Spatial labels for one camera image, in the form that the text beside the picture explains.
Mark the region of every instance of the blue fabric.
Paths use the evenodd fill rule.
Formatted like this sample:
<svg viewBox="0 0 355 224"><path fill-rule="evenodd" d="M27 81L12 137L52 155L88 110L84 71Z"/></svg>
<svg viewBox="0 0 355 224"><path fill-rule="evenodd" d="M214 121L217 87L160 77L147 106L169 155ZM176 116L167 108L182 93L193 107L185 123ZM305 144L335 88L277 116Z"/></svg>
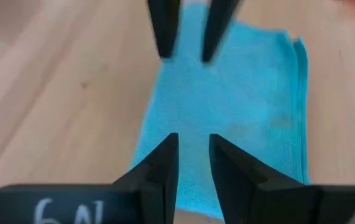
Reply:
<svg viewBox="0 0 355 224"><path fill-rule="evenodd" d="M209 134L294 179L309 183L306 156L307 54L285 31L233 22L211 65L200 61L207 6L182 12L174 58L163 61L133 164L179 134L177 207L223 219L209 162Z"/></svg>

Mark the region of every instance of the folded towel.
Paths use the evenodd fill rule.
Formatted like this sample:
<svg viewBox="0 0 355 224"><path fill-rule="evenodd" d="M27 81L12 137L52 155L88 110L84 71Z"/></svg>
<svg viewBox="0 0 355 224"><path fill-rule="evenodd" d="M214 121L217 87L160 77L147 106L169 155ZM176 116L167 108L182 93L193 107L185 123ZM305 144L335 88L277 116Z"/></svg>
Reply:
<svg viewBox="0 0 355 224"><path fill-rule="evenodd" d="M179 134L177 208L223 218L211 176L209 134L309 183L305 111L307 54L285 31L233 22L211 65L201 63L207 5L182 12L174 58L165 60L143 121L133 164Z"/></svg>

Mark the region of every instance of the wood grain surface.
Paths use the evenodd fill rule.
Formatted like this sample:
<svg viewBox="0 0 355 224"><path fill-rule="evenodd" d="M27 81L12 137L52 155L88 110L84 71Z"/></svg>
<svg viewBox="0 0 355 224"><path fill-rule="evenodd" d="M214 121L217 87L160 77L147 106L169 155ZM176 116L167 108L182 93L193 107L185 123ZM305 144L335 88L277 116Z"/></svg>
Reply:
<svg viewBox="0 0 355 224"><path fill-rule="evenodd" d="M311 181L355 184L355 7L247 0L236 17L302 36ZM144 0L0 0L0 186L125 173L159 63Z"/></svg>

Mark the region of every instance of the blue microfiber cloth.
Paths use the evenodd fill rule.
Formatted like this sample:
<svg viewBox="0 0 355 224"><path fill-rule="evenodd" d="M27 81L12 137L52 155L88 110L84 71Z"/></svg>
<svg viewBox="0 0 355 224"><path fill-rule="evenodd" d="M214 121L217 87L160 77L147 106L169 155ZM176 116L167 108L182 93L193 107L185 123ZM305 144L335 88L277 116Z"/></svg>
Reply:
<svg viewBox="0 0 355 224"><path fill-rule="evenodd" d="M208 6L182 11L174 58L163 61L133 164L178 133L177 208L223 219L209 161L216 133L290 177L309 183L307 54L285 31L233 22L211 65L201 63Z"/></svg>

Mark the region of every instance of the light wood surface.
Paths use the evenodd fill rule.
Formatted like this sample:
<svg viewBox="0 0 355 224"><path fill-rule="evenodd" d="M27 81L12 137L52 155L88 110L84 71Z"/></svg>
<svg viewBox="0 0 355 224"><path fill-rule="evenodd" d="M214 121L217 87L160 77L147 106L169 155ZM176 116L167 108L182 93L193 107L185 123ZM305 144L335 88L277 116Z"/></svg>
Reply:
<svg viewBox="0 0 355 224"><path fill-rule="evenodd" d="M247 0L236 16L303 37L311 180L355 184L355 7ZM144 0L0 0L0 186L125 173L159 63Z"/></svg>

